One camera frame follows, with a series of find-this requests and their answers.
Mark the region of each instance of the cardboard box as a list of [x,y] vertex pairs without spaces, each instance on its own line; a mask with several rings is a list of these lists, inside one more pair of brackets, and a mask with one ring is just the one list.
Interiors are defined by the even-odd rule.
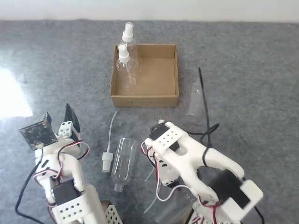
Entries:
[[175,44],[138,44],[137,84],[120,88],[114,49],[110,96],[114,106],[173,107],[178,104],[178,62]]

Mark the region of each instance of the red wire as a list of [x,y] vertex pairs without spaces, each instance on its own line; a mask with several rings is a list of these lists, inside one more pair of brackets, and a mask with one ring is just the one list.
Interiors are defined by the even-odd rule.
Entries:
[[217,206],[213,206],[213,222],[214,222],[214,224],[217,224],[217,221],[216,221],[216,208],[217,208]]

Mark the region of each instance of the robotic arm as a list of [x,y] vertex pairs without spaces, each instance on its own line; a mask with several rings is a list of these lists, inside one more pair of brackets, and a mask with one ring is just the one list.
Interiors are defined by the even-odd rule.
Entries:
[[[200,198],[193,208],[198,215],[213,221],[211,209],[203,206],[221,203],[217,222],[236,222],[263,197],[262,191],[250,180],[243,181],[243,168],[217,150],[206,147],[171,122],[161,123],[145,140],[149,158],[158,162],[159,177],[167,186],[181,176],[192,194]],[[218,168],[223,172],[209,185],[197,177],[201,166]]]
[[[78,159],[89,152],[81,141],[76,114],[66,105],[64,122],[58,134],[53,133],[48,113],[41,122],[21,129],[21,133],[35,151],[36,182],[44,188],[48,206],[58,224],[107,224],[98,193],[93,185],[85,184]],[[87,146],[80,158],[80,144]]]

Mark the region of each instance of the white spray nozzle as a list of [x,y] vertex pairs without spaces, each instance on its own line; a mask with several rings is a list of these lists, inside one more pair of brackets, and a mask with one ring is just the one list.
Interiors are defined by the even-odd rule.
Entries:
[[133,23],[126,22],[125,30],[122,33],[122,40],[124,42],[130,43],[133,40]]
[[112,159],[113,159],[113,153],[108,153],[108,152],[103,153],[103,156],[102,156],[102,160],[103,160],[102,171],[103,172],[110,173]]
[[118,45],[118,58],[120,62],[127,63],[130,60],[130,55],[127,46],[124,43]]

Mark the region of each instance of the black cable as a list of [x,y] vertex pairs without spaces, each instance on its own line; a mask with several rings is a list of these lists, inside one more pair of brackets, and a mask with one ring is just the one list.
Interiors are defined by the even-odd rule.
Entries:
[[26,214],[20,212],[18,209],[19,209],[19,206],[20,206],[20,203],[21,203],[21,200],[22,200],[22,197],[23,197],[25,188],[27,187],[27,184],[28,184],[28,182],[30,181],[32,175],[36,172],[38,166],[41,164],[42,160],[43,160],[43,148],[42,148],[42,156],[41,156],[41,159],[40,159],[39,162],[33,167],[32,171],[30,172],[30,174],[28,175],[27,179],[25,180],[25,182],[24,182],[24,184],[23,184],[23,186],[22,186],[22,189],[21,189],[21,191],[20,191],[18,201],[17,201],[17,203],[16,203],[16,205],[15,205],[15,208],[14,208],[15,212],[16,212],[19,216],[22,216],[22,217],[24,217],[24,218],[30,219],[30,220],[32,220],[32,221],[34,221],[34,222],[39,223],[39,224],[44,224],[44,223],[43,223],[42,221],[39,221],[39,220],[36,219],[36,218],[33,218],[33,217],[31,217],[31,216],[28,216],[28,215],[26,215]]
[[262,220],[262,224],[265,224],[265,219],[263,218],[263,215],[260,212],[260,210],[256,206],[254,206],[254,209],[256,210],[256,212],[258,213],[258,215],[260,216],[260,218]]
[[214,131],[216,131],[216,129],[219,127],[219,125],[220,125],[219,123],[213,125],[212,127],[210,127],[209,130],[207,130],[204,133],[189,132],[189,131],[185,131],[185,132],[187,132],[188,134],[192,134],[192,135],[204,135],[204,136],[206,136],[208,133],[212,134]]
[[[207,108],[207,102],[206,102],[206,94],[205,94],[205,88],[204,88],[204,81],[202,78],[202,74],[201,74],[201,69],[200,67],[198,68],[198,72],[199,72],[199,78],[200,78],[200,86],[201,86],[201,91],[202,91],[202,98],[204,100],[204,107],[205,107],[205,114],[206,114],[206,128],[207,130],[210,129],[210,118],[209,118],[209,111]],[[211,147],[212,143],[211,143],[211,134],[207,133],[207,147]]]

